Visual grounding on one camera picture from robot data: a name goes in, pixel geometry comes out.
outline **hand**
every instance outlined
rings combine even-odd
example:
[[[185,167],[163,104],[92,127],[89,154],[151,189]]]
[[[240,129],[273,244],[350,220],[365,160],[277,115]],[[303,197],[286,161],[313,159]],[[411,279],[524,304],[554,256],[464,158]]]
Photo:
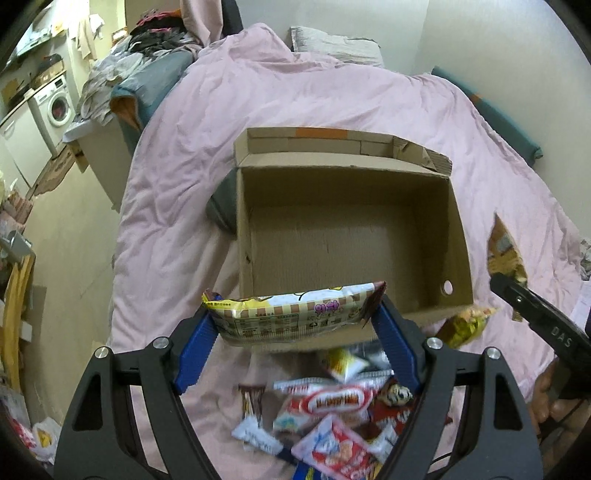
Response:
[[[535,381],[534,395],[528,405],[531,422],[536,434],[540,434],[540,423],[544,423],[548,417],[560,421],[574,409],[580,400],[556,400],[550,403],[548,390],[552,384],[552,377],[556,369],[557,360],[553,361],[546,371]],[[554,442],[552,447],[544,454],[544,472],[547,473],[564,456],[572,446],[581,430],[583,430],[591,415],[589,402],[583,404],[564,422],[564,431]]]

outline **bed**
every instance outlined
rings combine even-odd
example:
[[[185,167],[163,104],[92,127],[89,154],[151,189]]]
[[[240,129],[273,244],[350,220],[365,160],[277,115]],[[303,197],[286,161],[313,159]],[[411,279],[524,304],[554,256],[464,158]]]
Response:
[[[579,234],[547,186],[450,82],[294,54],[263,24],[204,49],[142,133],[115,253],[113,349],[143,348],[170,334],[197,310],[206,288],[238,296],[236,241],[207,219],[206,203],[232,169],[233,141],[246,127],[293,125],[394,134],[452,160],[475,302],[501,309],[464,349],[497,346],[524,396],[531,395],[553,353],[526,324],[512,322],[491,293],[486,243],[498,212],[524,257],[530,287],[570,314],[581,286]],[[241,417],[236,384],[296,378],[306,373],[306,361],[302,354],[251,354],[218,339],[182,401],[222,478],[291,478],[293,467],[246,452],[231,438]],[[148,461],[164,469],[141,392],[132,395]],[[275,412],[277,402],[267,395],[265,412]],[[455,422],[438,455],[450,450],[460,402],[455,396]]]

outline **open cardboard box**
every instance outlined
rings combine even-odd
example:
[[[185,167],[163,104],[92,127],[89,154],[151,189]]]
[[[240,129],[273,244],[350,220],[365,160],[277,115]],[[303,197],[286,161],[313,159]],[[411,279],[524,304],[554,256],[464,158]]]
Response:
[[[242,297],[385,280],[420,326],[473,302],[449,159],[392,135],[250,128],[235,142]],[[376,338],[348,325],[268,351]]]

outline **white cabinet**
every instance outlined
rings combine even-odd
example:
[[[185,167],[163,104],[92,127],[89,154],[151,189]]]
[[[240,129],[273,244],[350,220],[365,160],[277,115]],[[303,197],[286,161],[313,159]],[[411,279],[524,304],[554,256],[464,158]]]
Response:
[[[15,184],[18,193],[21,196],[25,196],[29,190],[29,185],[25,182],[25,179],[22,178],[21,172],[18,171],[17,165],[14,163],[14,158],[6,148],[6,142],[4,141],[4,137],[0,135],[0,170],[4,174],[4,184],[6,185],[6,190],[10,189],[10,185],[12,185],[13,181],[17,181]]]
[[[3,121],[0,136],[27,184],[34,186],[51,152],[26,102]]]

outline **white plastic bag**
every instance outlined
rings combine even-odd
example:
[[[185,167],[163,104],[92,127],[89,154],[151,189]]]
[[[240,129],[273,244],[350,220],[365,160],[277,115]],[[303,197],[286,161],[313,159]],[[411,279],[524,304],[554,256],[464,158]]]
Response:
[[[31,449],[40,462],[53,465],[56,461],[57,442],[60,440],[61,427],[51,417],[33,425],[36,447]]]

